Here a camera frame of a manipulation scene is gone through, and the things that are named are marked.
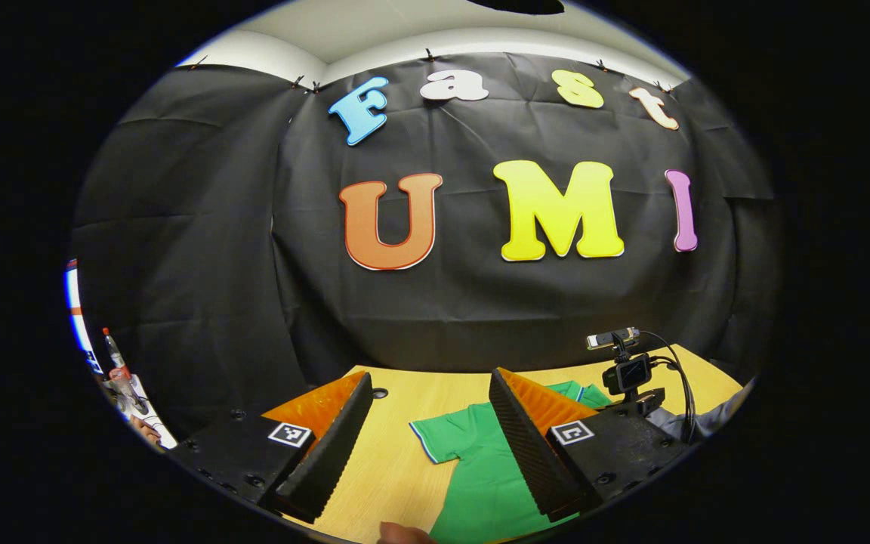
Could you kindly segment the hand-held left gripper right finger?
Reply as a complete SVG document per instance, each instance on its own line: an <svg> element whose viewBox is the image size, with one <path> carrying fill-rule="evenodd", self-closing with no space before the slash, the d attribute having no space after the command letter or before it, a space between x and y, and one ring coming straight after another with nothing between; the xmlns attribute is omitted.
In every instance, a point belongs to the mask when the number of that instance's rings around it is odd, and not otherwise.
<svg viewBox="0 0 870 544"><path fill-rule="evenodd" d="M614 503L690 451L649 422L662 389L590 409L507 369L496 368L490 403L536 509L552 522Z"/></svg>

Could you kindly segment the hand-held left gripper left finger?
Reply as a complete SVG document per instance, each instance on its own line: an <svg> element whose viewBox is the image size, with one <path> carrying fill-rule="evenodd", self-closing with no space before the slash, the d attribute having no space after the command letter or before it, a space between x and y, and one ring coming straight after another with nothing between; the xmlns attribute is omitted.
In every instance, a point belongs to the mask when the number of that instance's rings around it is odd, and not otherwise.
<svg viewBox="0 0 870 544"><path fill-rule="evenodd" d="M232 410L167 456L235 498L312 524L351 458L372 392L372 376L359 371L265 413Z"/></svg>

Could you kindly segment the green T-shirt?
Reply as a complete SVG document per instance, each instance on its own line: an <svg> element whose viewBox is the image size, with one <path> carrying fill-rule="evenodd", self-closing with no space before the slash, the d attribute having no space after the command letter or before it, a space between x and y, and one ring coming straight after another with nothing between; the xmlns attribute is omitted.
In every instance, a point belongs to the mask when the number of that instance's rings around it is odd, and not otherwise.
<svg viewBox="0 0 870 544"><path fill-rule="evenodd" d="M455 461L432 529L438 544L488 544L555 526L529 492L490 403L411 422L429 462Z"/></svg>

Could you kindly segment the black backdrop cloth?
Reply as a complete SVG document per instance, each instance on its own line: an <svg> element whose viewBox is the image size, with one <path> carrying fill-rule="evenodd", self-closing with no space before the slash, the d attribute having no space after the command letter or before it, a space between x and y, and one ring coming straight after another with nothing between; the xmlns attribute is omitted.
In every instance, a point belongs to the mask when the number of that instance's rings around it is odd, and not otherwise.
<svg viewBox="0 0 870 544"><path fill-rule="evenodd" d="M411 59L318 91L166 73L87 174L72 256L177 440L353 366L526 371L648 329L747 380L782 272L769 166L702 84Z"/></svg>

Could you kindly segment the red tipped bottle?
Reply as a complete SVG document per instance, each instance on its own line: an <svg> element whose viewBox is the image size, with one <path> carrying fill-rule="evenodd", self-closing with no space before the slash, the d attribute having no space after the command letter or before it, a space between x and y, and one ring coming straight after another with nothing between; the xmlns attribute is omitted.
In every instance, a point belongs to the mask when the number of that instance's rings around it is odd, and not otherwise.
<svg viewBox="0 0 870 544"><path fill-rule="evenodd" d="M104 327L101 330L101 334L103 334L103 340L106 341L106 349L113 365L110 372L108 372L108 376L110 376L111 380L118 380L118 382L123 382L124 380L125 382L130 382L132 374L127 364L125 364L125 358L120 348L112 337L110 328Z"/></svg>

